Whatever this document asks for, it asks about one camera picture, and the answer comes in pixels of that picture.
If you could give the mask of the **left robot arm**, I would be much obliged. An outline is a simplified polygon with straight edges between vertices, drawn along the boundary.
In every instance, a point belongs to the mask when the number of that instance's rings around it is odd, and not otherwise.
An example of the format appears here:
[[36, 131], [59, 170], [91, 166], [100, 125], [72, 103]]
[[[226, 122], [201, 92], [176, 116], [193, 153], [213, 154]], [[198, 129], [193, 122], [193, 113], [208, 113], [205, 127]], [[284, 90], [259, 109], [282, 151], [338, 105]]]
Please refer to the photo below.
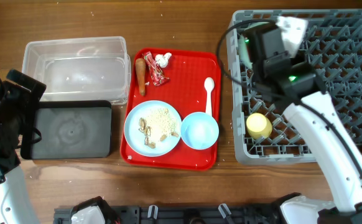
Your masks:
[[45, 84], [12, 69], [0, 79], [0, 223], [38, 223], [17, 149], [42, 139], [34, 115]]

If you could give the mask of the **light blue bowl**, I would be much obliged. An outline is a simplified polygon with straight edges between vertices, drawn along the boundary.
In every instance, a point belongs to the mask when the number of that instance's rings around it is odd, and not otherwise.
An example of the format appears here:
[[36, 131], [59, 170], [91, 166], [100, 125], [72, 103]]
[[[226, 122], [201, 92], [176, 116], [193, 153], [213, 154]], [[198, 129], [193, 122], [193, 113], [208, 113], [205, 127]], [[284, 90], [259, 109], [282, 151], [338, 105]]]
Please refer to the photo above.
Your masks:
[[219, 126], [217, 121], [204, 112], [194, 112], [186, 116], [181, 125], [183, 142], [194, 150], [205, 150], [218, 140]]

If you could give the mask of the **pale green bowl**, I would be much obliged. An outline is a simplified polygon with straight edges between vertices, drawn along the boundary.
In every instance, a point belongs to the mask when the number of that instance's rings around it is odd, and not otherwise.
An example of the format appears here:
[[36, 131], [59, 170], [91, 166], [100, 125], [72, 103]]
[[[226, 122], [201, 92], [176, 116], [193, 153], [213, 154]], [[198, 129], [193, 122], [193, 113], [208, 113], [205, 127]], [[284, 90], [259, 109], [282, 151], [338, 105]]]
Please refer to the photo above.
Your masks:
[[238, 38], [238, 55], [241, 63], [248, 69], [253, 69], [253, 64], [250, 61], [249, 53], [248, 53], [248, 42], [245, 42], [245, 36], [244, 33], [253, 27], [261, 26], [263, 24], [266, 24], [266, 22], [255, 22], [247, 26], [247, 28], [242, 31], [242, 33], [239, 35]]

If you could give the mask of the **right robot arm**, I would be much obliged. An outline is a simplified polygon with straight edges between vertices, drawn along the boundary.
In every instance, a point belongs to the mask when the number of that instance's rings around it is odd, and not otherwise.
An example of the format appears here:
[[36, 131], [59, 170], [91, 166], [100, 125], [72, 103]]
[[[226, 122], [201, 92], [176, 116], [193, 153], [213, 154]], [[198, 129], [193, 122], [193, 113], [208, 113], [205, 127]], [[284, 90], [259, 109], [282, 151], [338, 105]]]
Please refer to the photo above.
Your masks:
[[253, 66], [253, 90], [281, 110], [315, 156], [333, 205], [290, 198], [281, 204], [288, 223], [362, 223], [362, 155], [336, 115], [325, 84], [297, 54], [305, 20], [248, 22], [241, 38]]

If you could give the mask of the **white plastic spoon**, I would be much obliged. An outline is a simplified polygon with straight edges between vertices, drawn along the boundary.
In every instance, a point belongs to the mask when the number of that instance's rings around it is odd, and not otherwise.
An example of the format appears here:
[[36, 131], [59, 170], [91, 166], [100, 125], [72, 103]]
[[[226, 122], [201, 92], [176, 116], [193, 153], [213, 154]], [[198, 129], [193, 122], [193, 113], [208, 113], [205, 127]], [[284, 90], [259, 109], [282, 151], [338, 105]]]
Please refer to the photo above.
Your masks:
[[211, 77], [205, 79], [204, 88], [207, 93], [207, 100], [206, 100], [206, 108], [205, 113], [212, 116], [212, 103], [211, 103], [211, 93], [215, 87], [215, 82]]

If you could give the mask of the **yellow plastic cup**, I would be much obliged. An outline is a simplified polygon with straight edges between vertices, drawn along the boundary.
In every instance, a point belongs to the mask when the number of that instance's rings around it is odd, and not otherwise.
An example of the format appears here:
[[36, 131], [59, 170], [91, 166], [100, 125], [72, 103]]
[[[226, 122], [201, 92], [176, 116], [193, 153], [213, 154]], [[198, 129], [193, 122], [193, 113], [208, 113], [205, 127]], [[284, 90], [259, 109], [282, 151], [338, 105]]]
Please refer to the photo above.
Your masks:
[[246, 119], [246, 127], [253, 139], [268, 138], [272, 133], [272, 123], [261, 113], [253, 113]]

